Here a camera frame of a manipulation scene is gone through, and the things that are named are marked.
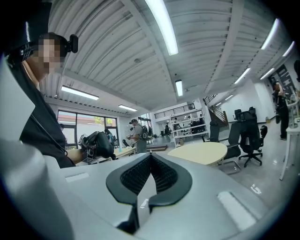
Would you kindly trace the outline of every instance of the backpack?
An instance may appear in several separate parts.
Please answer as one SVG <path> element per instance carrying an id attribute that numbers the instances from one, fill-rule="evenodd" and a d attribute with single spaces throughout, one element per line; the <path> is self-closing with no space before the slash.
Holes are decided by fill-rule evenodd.
<path id="1" fill-rule="evenodd" d="M 142 140 L 147 140 L 148 139 L 148 130 L 146 126 L 142 126 L 141 124 L 137 124 L 140 125 L 142 127 L 142 134 L 141 134 L 141 139 Z"/>

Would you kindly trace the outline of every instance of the staircase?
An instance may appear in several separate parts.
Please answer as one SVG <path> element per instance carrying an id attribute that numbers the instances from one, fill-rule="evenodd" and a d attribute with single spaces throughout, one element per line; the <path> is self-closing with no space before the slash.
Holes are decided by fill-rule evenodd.
<path id="1" fill-rule="evenodd" d="M 211 120 L 216 122 L 220 128 L 229 125 L 225 111 L 221 112 L 213 106 L 209 107 L 209 111 Z"/>

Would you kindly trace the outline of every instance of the chair armrest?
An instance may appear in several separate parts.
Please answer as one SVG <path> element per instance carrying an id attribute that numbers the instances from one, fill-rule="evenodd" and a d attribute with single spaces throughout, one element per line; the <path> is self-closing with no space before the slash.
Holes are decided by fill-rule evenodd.
<path id="1" fill-rule="evenodd" d="M 227 148 L 233 148 L 233 147 L 236 147 L 236 146 L 239 146 L 239 143 L 226 145 Z"/>
<path id="2" fill-rule="evenodd" d="M 219 140 L 219 142 L 222 142 L 222 141 L 225 141 L 225 140 L 228 140 L 228 138 L 224 138 L 222 140 Z"/>

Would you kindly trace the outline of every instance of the black shirt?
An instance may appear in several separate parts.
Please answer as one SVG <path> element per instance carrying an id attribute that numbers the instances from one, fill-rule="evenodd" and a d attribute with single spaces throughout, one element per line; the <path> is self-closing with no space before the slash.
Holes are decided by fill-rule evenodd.
<path id="1" fill-rule="evenodd" d="M 60 129 L 53 110 L 44 101 L 42 94 L 39 90 L 37 90 L 34 83 L 27 76 L 23 66 L 14 66 L 11 71 L 22 90 L 35 105 L 32 115 L 38 120 L 50 136 L 62 148 L 65 148 L 66 139 Z M 23 143 L 36 147 L 43 155 L 56 158 L 60 168 L 74 166 L 74 163 L 65 155 L 63 150 L 60 149 L 49 136 L 47 136 L 47 134 L 32 118 L 28 119 L 22 131 L 20 140 Z"/>

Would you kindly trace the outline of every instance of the window pane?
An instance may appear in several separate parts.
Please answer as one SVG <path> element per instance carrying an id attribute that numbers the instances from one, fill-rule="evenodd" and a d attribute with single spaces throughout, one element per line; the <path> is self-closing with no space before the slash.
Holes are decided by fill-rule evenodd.
<path id="1" fill-rule="evenodd" d="M 104 118 L 78 114 L 77 115 L 77 140 L 81 135 L 91 135 L 93 132 L 104 131 Z"/>
<path id="2" fill-rule="evenodd" d="M 65 138 L 66 138 L 66 143 L 68 144 L 73 144 L 75 143 L 75 129 L 74 128 L 64 128 L 64 130 L 62 130 L 62 133 L 64 134 Z"/>
<path id="3" fill-rule="evenodd" d="M 106 118 L 106 126 L 107 127 L 116 127 L 116 119 L 115 118 Z"/>
<path id="4" fill-rule="evenodd" d="M 59 111 L 57 120 L 64 125 L 75 125 L 76 113 Z"/>

